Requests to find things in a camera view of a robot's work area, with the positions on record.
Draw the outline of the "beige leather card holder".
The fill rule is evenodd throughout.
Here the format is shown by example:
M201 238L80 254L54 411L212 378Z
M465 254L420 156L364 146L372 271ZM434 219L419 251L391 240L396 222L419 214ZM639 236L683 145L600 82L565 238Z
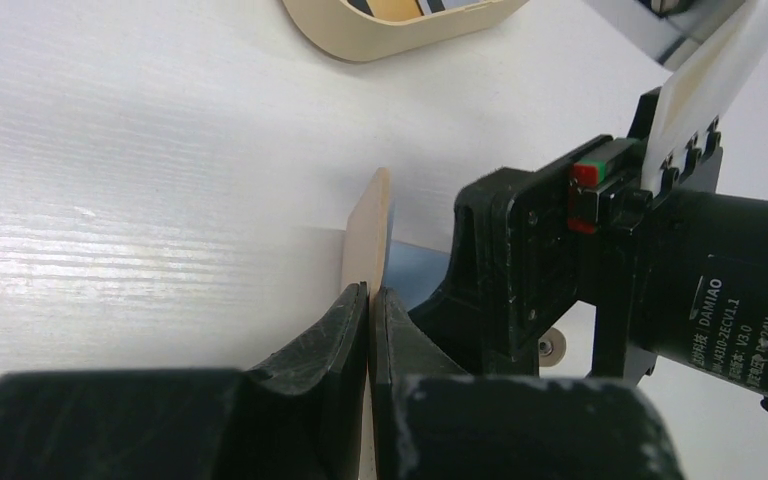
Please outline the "beige leather card holder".
M383 284L390 246L393 213L390 190L390 171L386 168L378 169L348 217L343 242L341 284L346 286L363 281L369 291L369 347L363 397L360 479L377 477L372 400L374 332L378 319L375 305Z

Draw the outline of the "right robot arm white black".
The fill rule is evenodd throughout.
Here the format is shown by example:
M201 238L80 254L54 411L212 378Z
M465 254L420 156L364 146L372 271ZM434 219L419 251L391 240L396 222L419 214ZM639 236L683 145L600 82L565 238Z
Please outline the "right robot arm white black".
M759 394L768 413L768 201L717 192L717 121L645 190L659 96L641 96L624 137L459 192L448 269L410 316L467 372L536 374L540 342L584 302L591 376L636 384L662 357Z

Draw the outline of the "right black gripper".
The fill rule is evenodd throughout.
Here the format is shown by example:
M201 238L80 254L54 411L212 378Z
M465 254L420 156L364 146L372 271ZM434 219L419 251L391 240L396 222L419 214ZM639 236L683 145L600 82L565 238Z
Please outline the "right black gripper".
M549 165L496 170L458 194L450 269L414 324L469 374L534 375L576 303L596 310L589 373L632 383L658 359L705 370L713 341L696 326L700 241L692 204L716 189L720 118L705 115L644 187L654 89L627 135L601 135Z

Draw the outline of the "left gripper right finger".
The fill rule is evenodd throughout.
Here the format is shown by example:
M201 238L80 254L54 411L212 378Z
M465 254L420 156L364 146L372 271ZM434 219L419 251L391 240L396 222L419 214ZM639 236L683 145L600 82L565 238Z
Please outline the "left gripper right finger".
M608 379L471 375L382 289L370 380L381 479L680 479L661 416Z

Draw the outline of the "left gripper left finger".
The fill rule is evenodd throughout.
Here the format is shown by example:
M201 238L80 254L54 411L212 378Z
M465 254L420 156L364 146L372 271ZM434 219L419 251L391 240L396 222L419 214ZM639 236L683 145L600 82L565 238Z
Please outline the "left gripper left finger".
M368 289L248 370L0 377L0 479L354 479Z

